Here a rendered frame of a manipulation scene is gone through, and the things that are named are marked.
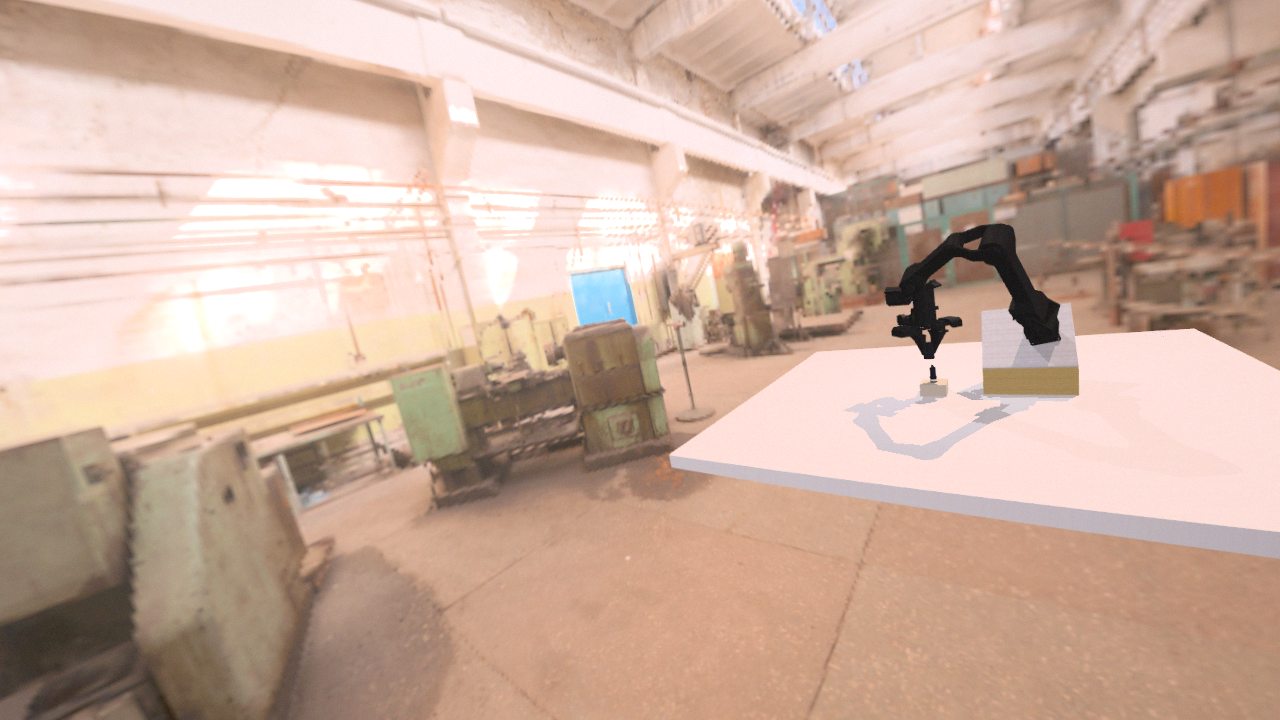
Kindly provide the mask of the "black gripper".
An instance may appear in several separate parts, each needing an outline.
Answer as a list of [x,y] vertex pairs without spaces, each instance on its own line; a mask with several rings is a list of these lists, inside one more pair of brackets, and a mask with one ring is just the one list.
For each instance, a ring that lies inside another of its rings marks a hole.
[[923,334],[922,331],[929,329],[928,333],[931,334],[931,342],[934,343],[936,354],[941,341],[945,338],[945,333],[948,332],[948,329],[945,329],[945,325],[963,327],[963,320],[959,316],[943,316],[936,320],[936,310],[938,309],[940,307],[934,306],[934,304],[918,306],[913,305],[911,313],[914,313],[915,316],[914,325],[893,327],[891,331],[892,337],[910,337],[919,347],[920,354],[925,356],[925,334]]

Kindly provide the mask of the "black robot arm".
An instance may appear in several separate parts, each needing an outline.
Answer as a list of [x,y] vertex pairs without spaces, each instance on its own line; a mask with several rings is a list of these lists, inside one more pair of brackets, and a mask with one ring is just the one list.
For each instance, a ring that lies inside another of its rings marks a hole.
[[[980,238],[982,237],[982,238]],[[977,250],[963,249],[964,243],[980,238]],[[934,304],[934,290],[941,286],[929,275],[945,266],[954,258],[970,261],[983,261],[996,266],[1006,284],[1012,301],[1009,313],[1024,328],[1024,334],[1032,346],[1060,341],[1059,307],[1042,291],[1034,290],[1027,272],[1019,261],[1012,225],[986,224],[969,231],[954,232],[940,243],[922,263],[911,264],[902,274],[901,283],[886,287],[884,300],[890,307]]]

